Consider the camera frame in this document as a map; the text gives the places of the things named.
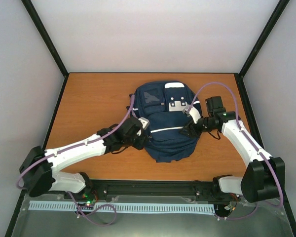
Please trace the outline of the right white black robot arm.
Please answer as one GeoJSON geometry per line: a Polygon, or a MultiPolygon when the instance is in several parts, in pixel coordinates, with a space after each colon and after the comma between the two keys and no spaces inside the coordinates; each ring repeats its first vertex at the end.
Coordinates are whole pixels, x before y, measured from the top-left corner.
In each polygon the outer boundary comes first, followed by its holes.
{"type": "Polygon", "coordinates": [[[206,99],[208,116],[202,117],[192,105],[187,105],[183,113],[191,118],[180,133],[196,138],[203,133],[217,131],[234,146],[246,167],[242,177],[223,175],[213,179],[219,194],[233,193],[243,196],[248,202],[259,202],[278,198],[283,206],[285,183],[285,163],[274,158],[247,131],[235,111],[227,111],[219,96],[206,99]]]}

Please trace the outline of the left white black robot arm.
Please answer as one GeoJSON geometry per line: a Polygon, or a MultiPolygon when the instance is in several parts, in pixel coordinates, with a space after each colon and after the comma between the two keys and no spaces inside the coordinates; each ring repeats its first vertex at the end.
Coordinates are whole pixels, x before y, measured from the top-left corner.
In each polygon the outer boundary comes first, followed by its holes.
{"type": "Polygon", "coordinates": [[[88,158],[108,153],[116,155],[129,147],[143,149],[148,140],[145,135],[148,125],[146,118],[131,117],[67,146],[47,150],[41,146],[32,148],[19,168],[23,188],[31,197],[69,191],[83,199],[89,198],[93,187],[86,173],[65,173],[63,169],[88,158]]]}

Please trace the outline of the navy blue student backpack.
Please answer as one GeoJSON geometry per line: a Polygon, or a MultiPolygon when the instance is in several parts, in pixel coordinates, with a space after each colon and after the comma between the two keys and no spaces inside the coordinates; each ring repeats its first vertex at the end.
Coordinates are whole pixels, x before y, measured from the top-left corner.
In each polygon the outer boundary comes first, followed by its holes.
{"type": "Polygon", "coordinates": [[[149,121],[145,130],[148,141],[144,149],[156,162],[179,161],[193,154],[199,137],[180,133],[192,119],[183,113],[192,104],[201,113],[194,92],[180,81],[153,81],[139,86],[133,112],[149,121]]]}

